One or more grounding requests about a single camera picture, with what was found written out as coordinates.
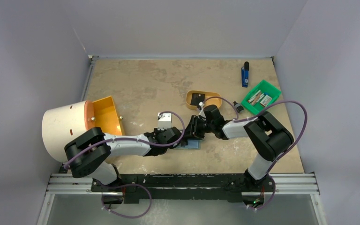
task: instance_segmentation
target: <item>robotic arm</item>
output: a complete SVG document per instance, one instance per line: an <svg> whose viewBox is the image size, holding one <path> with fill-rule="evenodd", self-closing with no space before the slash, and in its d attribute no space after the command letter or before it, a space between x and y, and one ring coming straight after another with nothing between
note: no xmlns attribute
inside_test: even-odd
<svg viewBox="0 0 360 225"><path fill-rule="evenodd" d="M178 140L182 132L176 127L171 127L170 113L164 113L158 118L158 128L151 133L114 136L103 133L99 127L94 127L68 143L65 153L73 177L90 175L104 185L115 186L121 184L120 174L115 165L104 162L106 158L120 155L158 156L164 154L168 148L175 148L177 143L167 145ZM188 139L203 139L206 133L213 133L216 138L222 140L237 137L251 139L258 154L244 173L245 181L250 185L261 182L275 159L293 143L290 132L269 112L253 120L224 120L215 105L201 108L200 115L191 117L181 142L184 143Z"/></svg>

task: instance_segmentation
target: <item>floor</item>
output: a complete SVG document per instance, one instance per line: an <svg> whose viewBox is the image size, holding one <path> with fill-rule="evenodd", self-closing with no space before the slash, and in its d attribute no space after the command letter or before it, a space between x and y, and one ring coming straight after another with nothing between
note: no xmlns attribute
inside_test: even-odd
<svg viewBox="0 0 360 225"><path fill-rule="evenodd" d="M197 113L186 108L189 90L213 91L231 102L240 102L262 79L279 88L271 59L248 61L249 88L243 88L240 68L244 60L98 60L87 99L94 101L111 95L119 115L124 117L126 135L153 131L157 113L166 110L178 113L187 125L191 115ZM293 133L283 104L269 111ZM235 116L225 102L220 112L226 119ZM250 116L248 111L240 115ZM181 127L176 119L173 125ZM157 157L120 156L107 162L116 164L120 173L243 173L256 154L248 138L223 141L210 134L200 150L174 149ZM297 147L271 172L303 173Z"/></svg>

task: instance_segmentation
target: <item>beige table surface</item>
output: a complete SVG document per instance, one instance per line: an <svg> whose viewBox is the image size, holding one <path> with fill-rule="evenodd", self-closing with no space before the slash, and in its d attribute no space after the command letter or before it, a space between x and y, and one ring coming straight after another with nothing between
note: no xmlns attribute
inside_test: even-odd
<svg viewBox="0 0 360 225"><path fill-rule="evenodd" d="M123 116L126 135L152 132L157 113L174 111L186 126L196 111L186 107L189 90L213 91L229 101L241 102L262 79L279 88L271 59L248 60L249 88L241 86L240 68L245 60L98 60L90 83L88 100L111 95ZM269 111L293 134L284 104ZM223 102L225 119L235 116ZM250 117L249 111L240 118ZM181 129L173 118L174 126ZM256 149L249 138L219 140L207 134L200 150L168 150L157 157L120 156L107 159L120 173L243 173L253 162ZM294 148L272 169L272 173L302 173L299 151Z"/></svg>

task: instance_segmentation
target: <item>blue box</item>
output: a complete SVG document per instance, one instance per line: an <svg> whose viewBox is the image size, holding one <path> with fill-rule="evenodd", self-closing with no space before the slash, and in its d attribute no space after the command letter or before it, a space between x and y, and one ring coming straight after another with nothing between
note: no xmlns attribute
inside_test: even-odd
<svg viewBox="0 0 360 225"><path fill-rule="evenodd" d="M245 62L241 68L242 86L247 88L249 85L249 62Z"/></svg>

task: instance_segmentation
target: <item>table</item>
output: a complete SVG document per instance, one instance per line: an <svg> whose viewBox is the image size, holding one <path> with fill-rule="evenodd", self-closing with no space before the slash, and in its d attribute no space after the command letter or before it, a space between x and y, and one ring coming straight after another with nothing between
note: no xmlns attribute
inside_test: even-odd
<svg viewBox="0 0 360 225"><path fill-rule="evenodd" d="M241 86L240 69L245 60L97 60L87 99L111 95L126 135L152 132L157 113L170 110L179 114L186 126L197 111L186 107L189 90L219 93L229 101L241 102L262 79L280 89L270 59L248 60L249 87ZM220 112L225 119L235 113L223 102ZM284 104L269 109L289 131L293 130ZM250 117L247 110L240 118ZM173 118L174 126L181 129ZM220 140L207 134L200 150L168 150L157 157L120 156L107 159L120 173L243 173L257 154L249 138ZM272 169L272 173L303 173L299 151L295 147Z"/></svg>

